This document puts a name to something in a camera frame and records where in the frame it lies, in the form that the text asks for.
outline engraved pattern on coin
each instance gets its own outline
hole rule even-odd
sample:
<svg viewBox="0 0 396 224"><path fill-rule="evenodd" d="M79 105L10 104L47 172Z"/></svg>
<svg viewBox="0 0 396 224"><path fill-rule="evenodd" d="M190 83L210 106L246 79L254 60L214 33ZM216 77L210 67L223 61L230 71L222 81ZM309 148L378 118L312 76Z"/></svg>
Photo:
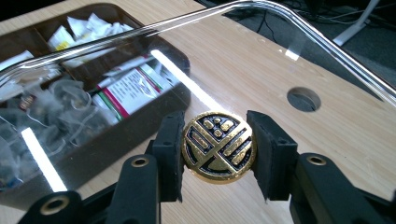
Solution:
<svg viewBox="0 0 396 224"><path fill-rule="evenodd" d="M183 131L182 153L187 167L204 181L225 184L247 171L256 156L252 131L241 118L205 112Z"/></svg>

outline transparent plastic sheet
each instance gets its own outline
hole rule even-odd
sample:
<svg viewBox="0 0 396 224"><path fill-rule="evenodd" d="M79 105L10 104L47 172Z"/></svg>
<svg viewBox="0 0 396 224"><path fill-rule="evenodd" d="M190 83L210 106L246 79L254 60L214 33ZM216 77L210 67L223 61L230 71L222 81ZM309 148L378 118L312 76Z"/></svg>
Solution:
<svg viewBox="0 0 396 224"><path fill-rule="evenodd" d="M266 31L265 37L249 31L241 25L242 22L235 22L237 19L234 17L239 12L265 16L267 19L267 27L263 28ZM227 27L239 33L236 36L227 35ZM82 66L74 69L63 68L63 64L69 61L107 49L110 51L105 55L85 62ZM245 54L233 55L227 52L227 49ZM98 88L97 85L107 78L104 74L110 69L147 54L154 59L145 63L166 80L164 82L166 85L161 85L160 81L154 81L158 85L145 89L149 78L139 78L134 84L136 87L141 84L140 92L145 92L144 90L153 92L158 88L156 97L147 94L152 100L143 100L141 107L130 110L128 106L125 106L125 112L117 112L117 120L110 119L114 111L110 109L100 112L107 106L106 102L94 101L94 96L104 91L103 87ZM307 64L305 60L318 67ZM92 165L103 165L99 169L101 172L127 153L144 151L148 139L152 138L153 134L155 135L156 128L158 128L155 123L161 121L167 109L185 109L186 121L206 110L225 110L241 117L246 115L247 110L257 110L275 119L299 144L299 152L317 152L337 159L337 164L359 188L388 198L395 187L394 174L381 171L394 168L393 162L384 158L384 155L389 155L390 158L395 156L392 148L395 143L392 124L396 116L394 111L396 91L387 82L326 39L297 14L276 3L236 1L71 49L64 49L9 67L1 73L0 83L3 85L31 71L49 69L59 69L64 73L63 78L51 80L47 88L32 87L26 90L23 96L45 95L45 100L35 100L35 103L40 103L41 107L46 106L48 108L46 111L50 113L37 113L40 109L31 105L28 113L12 111L12 118L6 115L2 118L5 120L4 128L9 133L15 132L15 129L22 131L22 128L17 128L21 123L25 124L23 128L44 130L41 136L37 135L37 139L42 143L54 166L61 167L57 170L60 174L74 175L84 170L85 167L91 170L88 167ZM128 69L125 74L119 74L120 79L115 75L109 85L125 83L126 80L120 82L121 77L132 77L132 71L134 70ZM332 76L336 77L344 73L350 74L359 83L343 85L332 90L334 86L344 82ZM309 86L310 81L320 85ZM318 101L315 101L315 92L320 98ZM302 112L290 105L296 100L293 98L301 95L310 97L310 100L314 101L313 105L308 106L307 111L311 113ZM50 102L51 97L63 99L66 103ZM7 106L17 111L16 108L20 105L19 100L23 99L9 99ZM67 111L62 114L52 111L60 109L67 109ZM148 131L149 127L155 127L154 132ZM71 149L73 152L81 151L82 153L70 154L62 149L65 147L73 148ZM20 158L25 157L26 154L28 153L21 153ZM106 158L111 156L114 158L106 161ZM74 161L79 160L76 163L78 168L73 170L68 167L69 170L65 170L62 167L65 163L62 162L70 161L71 158ZM33 160L32 156L26 156L26 160L21 160L23 162L21 164L27 165L20 169L19 173L24 174L25 177L32 177L32 171L35 172L37 169L36 165L34 167L30 163ZM11 160L8 170L11 171L10 174L14 174L15 178L23 181L23 178L16 175L17 161ZM63 181L68 189L86 192L84 184L98 174L93 172L89 178L65 175ZM187 183L183 185L183 188L188 193L189 187L194 185L200 188L221 190L198 183L198 180L185 175ZM117 181L116 175L104 178L107 184ZM19 188L23 190L26 184L20 183ZM254 192L250 192L251 195L246 197L249 199L261 197L256 185L253 175L248 175L241 181L231 184L225 191L231 192L236 199L244 200L246 193L234 193L234 190L254 189ZM37 195L49 191L38 189ZM215 202L210 201L213 198L206 198L204 194L202 197L198 203L212 203L208 209L215 211L218 211L216 207L220 207L223 201L235 202L235 199L225 194L220 194L219 197L224 198L216 198ZM18 207L20 204L12 204L12 206ZM166 205L165 209L173 211L171 206ZM193 203L186 203L185 206L193 206ZM283 205L277 207L273 203L270 206L273 208L267 208L266 215L276 209L283 211L287 207ZM260 205L258 207L257 210L247 212L247 216L251 218L249 221L259 221L257 218L260 216L252 215L260 213L262 207ZM242 222L245 216L235 218L234 220ZM214 222L224 221L209 219ZM284 221L282 217L274 218L274 220Z"/></svg>

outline gold coin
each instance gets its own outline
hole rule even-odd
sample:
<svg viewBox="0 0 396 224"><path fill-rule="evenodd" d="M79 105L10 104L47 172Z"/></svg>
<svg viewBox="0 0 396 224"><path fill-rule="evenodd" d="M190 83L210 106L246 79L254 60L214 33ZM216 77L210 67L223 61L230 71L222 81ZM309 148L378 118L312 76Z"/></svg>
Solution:
<svg viewBox="0 0 396 224"><path fill-rule="evenodd" d="M248 124L236 115L215 111L189 122L183 131L181 151L189 170L213 184L239 179L256 156Z"/></svg>

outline wooden table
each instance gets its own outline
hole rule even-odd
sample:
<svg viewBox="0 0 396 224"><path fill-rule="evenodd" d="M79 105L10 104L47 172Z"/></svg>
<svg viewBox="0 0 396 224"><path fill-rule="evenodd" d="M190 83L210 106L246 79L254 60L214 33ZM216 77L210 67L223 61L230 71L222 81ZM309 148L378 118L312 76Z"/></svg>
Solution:
<svg viewBox="0 0 396 224"><path fill-rule="evenodd" d="M116 4L144 24L203 8L191 0L68 0L0 22L0 35L98 2ZM162 37L188 56L191 78L224 109L241 117L247 110L271 116L299 144L300 153L329 157L355 186L390 200L396 187L394 107L303 58L294 61L285 55L286 49L224 17L183 27L177 38L172 32ZM287 93L294 87L314 91L320 97L320 109L306 113L291 106ZM186 120L208 109L193 95ZM116 182L122 163L142 153L146 145L119 159L78 192L86 198ZM163 223L292 222L289 203L266 202L252 172L218 186L186 171L182 194L183 203L162 204ZM22 215L23 211L0 205L0 223L16 223Z"/></svg>

